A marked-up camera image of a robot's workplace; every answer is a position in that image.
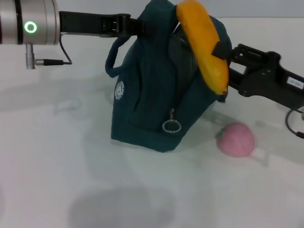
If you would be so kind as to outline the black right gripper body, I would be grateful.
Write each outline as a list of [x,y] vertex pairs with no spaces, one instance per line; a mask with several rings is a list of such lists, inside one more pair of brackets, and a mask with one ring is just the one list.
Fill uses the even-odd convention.
[[281,65],[277,69],[249,69],[242,80],[238,93],[245,97],[261,96],[290,109],[304,105],[304,90],[292,85],[288,79],[303,83],[300,76],[285,70]]

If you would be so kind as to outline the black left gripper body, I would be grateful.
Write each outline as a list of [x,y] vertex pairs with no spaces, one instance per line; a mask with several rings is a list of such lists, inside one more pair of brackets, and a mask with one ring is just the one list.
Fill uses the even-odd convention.
[[103,38],[119,36],[117,32],[117,17],[115,15],[61,11],[59,17],[60,32],[62,33]]

